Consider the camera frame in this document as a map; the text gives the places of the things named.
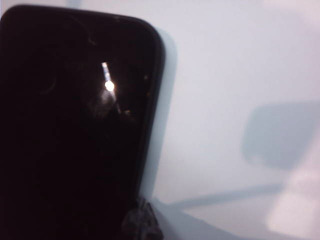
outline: glossy black screen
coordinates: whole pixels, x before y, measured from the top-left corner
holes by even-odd
[[[157,33],[135,18],[31,6],[2,17],[2,239],[118,235],[162,60]]]

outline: dark object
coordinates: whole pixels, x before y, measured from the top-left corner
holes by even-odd
[[[163,240],[155,213],[144,198],[138,199],[138,207],[131,210],[122,223],[123,231],[132,240]]]
[[[163,61],[159,35],[136,18],[39,6],[3,15],[0,239],[119,236]]]

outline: white surface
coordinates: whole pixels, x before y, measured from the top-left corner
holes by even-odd
[[[21,2],[50,1],[1,10]],[[141,187],[165,239],[320,239],[319,1],[53,4],[142,18],[165,40]]]

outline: light patch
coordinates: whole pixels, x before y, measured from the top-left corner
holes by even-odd
[[[287,191],[275,204],[267,226],[273,232],[305,238],[310,235],[318,206],[316,199]]]
[[[113,92],[115,89],[115,84],[112,81],[106,81],[104,84],[105,88],[109,91],[109,92]]]
[[[318,0],[264,0],[264,4],[296,12],[308,23],[320,27],[320,1]]]

